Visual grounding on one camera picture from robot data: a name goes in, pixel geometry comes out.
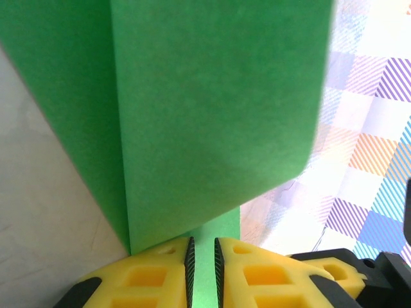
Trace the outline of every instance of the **fabric backdrop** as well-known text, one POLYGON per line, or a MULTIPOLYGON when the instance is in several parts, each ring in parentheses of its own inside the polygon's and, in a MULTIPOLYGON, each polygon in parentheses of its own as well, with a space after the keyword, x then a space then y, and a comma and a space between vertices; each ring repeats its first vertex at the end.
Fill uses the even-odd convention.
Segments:
POLYGON ((310 162, 241 208, 242 239, 280 253, 385 250, 411 263, 411 1, 338 0, 332 29, 310 162))

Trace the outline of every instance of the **yellow 3d-printed part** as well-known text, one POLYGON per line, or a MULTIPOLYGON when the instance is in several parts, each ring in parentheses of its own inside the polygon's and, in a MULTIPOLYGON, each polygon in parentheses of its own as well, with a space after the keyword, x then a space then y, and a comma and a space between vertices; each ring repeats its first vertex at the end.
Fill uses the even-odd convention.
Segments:
POLYGON ((323 258, 302 262, 325 269, 352 298, 357 298, 365 288, 363 280, 367 279, 367 277, 357 272, 354 266, 337 258, 323 258))
POLYGON ((102 279, 84 308, 191 307, 193 270, 193 239, 174 239, 84 277, 102 279))
POLYGON ((216 279, 223 308, 332 308, 310 275, 334 280, 324 268, 235 239, 216 239, 216 279))

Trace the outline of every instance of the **white surface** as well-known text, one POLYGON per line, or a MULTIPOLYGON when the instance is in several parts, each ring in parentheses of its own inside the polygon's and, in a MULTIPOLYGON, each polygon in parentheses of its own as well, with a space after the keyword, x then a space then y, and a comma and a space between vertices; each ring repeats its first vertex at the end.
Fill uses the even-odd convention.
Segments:
POLYGON ((52 307, 125 255, 0 50, 0 307, 52 307))

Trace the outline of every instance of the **plaid fabric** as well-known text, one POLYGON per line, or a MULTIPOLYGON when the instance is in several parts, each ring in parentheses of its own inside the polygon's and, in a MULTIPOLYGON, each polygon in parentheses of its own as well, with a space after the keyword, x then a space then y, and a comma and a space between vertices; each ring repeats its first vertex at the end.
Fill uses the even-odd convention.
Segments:
POLYGON ((317 137, 301 176, 241 207, 241 236, 279 253, 385 250, 411 177, 411 1, 339 0, 317 137))

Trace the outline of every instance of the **green paper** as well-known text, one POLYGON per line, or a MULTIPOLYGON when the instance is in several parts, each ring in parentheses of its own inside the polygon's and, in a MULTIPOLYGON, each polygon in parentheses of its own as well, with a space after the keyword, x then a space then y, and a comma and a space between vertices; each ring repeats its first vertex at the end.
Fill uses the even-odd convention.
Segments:
POLYGON ((132 252, 297 176, 331 0, 112 0, 132 252))
POLYGON ((0 41, 129 249, 109 0, 2 0, 0 41))
POLYGON ((195 238, 193 308, 218 307, 214 267, 214 239, 240 239, 240 209, 231 210, 189 232, 195 238))

